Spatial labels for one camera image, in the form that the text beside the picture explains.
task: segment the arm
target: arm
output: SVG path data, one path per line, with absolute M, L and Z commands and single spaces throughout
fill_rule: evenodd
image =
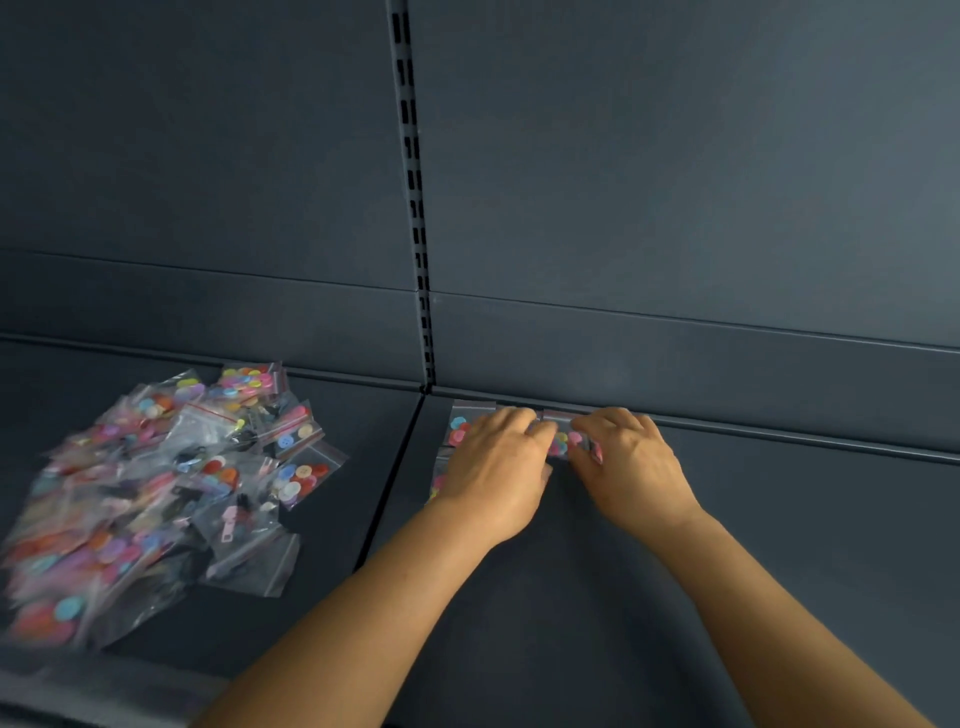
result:
M 481 418 L 440 495 L 221 695 L 198 726 L 379 726 L 410 666 L 487 552 L 533 518 L 556 425 Z
M 610 408 L 573 426 L 603 449 L 602 465 L 568 454 L 598 508 L 693 599 L 759 728 L 932 728 L 700 507 L 653 420 Z

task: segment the forearm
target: forearm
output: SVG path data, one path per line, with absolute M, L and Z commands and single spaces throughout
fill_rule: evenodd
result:
M 710 516 L 651 547 L 696 604 L 759 728 L 930 727 Z
M 488 547 L 432 503 L 245 672 L 204 726 L 379 726 Z

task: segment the hand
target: hand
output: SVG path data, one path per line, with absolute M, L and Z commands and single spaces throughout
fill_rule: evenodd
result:
M 602 465 L 579 448 L 570 448 L 567 458 L 600 512 L 620 528 L 653 547 L 662 535 L 704 514 L 680 461 L 649 417 L 608 407 L 571 425 L 603 450 Z
M 532 409 L 504 407 L 477 419 L 450 457 L 444 488 L 432 501 L 475 520 L 490 547 L 513 538 L 533 519 L 553 470 L 546 453 L 557 425 L 530 427 L 536 418 Z

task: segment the left hand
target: left hand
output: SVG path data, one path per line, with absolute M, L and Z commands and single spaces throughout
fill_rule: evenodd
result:
M 444 488 L 432 501 L 475 522 L 489 547 L 513 538 L 533 519 L 553 471 L 546 454 L 557 424 L 531 427 L 536 418 L 532 409 L 516 407 L 478 418 L 450 457 Z

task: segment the right hand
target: right hand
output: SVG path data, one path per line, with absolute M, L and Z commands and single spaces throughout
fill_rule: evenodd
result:
M 614 524 L 653 547 L 678 526 L 704 515 L 680 461 L 649 417 L 608 407 L 570 424 L 603 450 L 602 465 L 580 448 L 570 448 L 567 458 L 597 508 Z

